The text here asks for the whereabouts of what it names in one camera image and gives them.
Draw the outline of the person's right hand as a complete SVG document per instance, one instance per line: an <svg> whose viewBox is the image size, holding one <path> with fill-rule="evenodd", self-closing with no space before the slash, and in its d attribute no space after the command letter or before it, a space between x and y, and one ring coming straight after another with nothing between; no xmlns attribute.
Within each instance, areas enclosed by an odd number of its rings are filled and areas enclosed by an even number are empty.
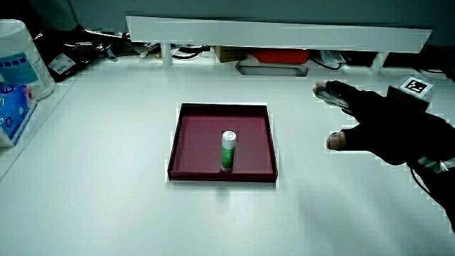
<svg viewBox="0 0 455 256"><path fill-rule="evenodd" d="M328 104L341 104L358 122L331 134L326 141L330 150L369 151L392 165L423 157L436 162L454 158L454 127L420 107L337 80L317 82L313 93Z"/></svg>

